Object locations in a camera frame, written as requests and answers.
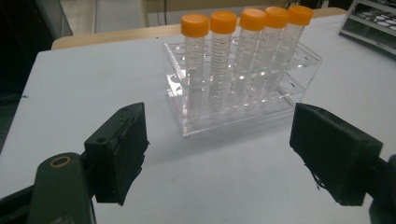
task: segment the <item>white table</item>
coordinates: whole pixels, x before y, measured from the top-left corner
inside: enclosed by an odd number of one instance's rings
[[[332,111],[396,153],[396,63],[336,34],[344,16],[314,19],[301,42],[323,57],[304,102]],[[166,101],[162,42],[181,36],[42,52],[0,155],[0,198],[34,184],[44,159],[84,150],[119,108],[145,102],[143,171],[125,205],[94,203],[98,223],[370,223],[317,190],[289,147],[292,117],[185,139]]]

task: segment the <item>clear plastic tube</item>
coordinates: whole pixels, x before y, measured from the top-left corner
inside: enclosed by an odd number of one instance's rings
[[[289,61],[294,54],[297,44],[303,33],[304,26],[288,24],[281,36],[279,47],[273,59],[274,71],[267,76],[264,83],[262,99],[276,96],[277,88],[282,81]]]
[[[236,15],[231,11],[216,11],[210,16],[212,45],[209,76],[209,113],[219,115],[222,109],[224,87],[227,77],[232,34],[235,31]]]
[[[286,26],[279,42],[279,48],[274,56],[274,71],[264,84],[262,99],[276,97],[278,87],[286,72],[289,61],[294,54],[300,37],[306,25],[312,19],[314,11],[309,7],[292,6],[289,9],[289,24]]]
[[[183,89],[185,109],[189,120],[201,116],[204,81],[204,37],[184,37],[186,58],[186,85]]]
[[[223,89],[228,71],[231,35],[212,34],[212,50],[210,54],[210,112],[218,114],[221,110]]]
[[[262,89],[266,79],[274,70],[273,59],[279,45],[283,28],[288,23],[289,12],[282,7],[265,9],[265,28],[260,34],[259,46],[254,58],[252,75],[247,89],[247,106],[262,101]]]
[[[183,114],[187,122],[194,122],[202,114],[205,36],[209,32],[209,18],[199,13],[187,14],[181,18],[180,26],[186,59],[186,77],[182,84]]]
[[[233,76],[228,92],[228,106],[231,111],[246,101],[251,65],[260,32],[241,29],[235,54]]]
[[[260,35],[259,46],[252,68],[250,87],[247,92],[247,103],[250,106],[255,105],[262,99],[262,89],[265,80],[273,70],[272,61],[281,34],[282,29],[266,27]]]

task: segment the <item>black cable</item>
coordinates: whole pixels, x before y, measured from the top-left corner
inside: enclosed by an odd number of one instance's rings
[[[168,24],[166,20],[166,5],[168,5],[167,2],[168,2],[167,0],[163,0],[163,19],[165,20],[165,25]]]

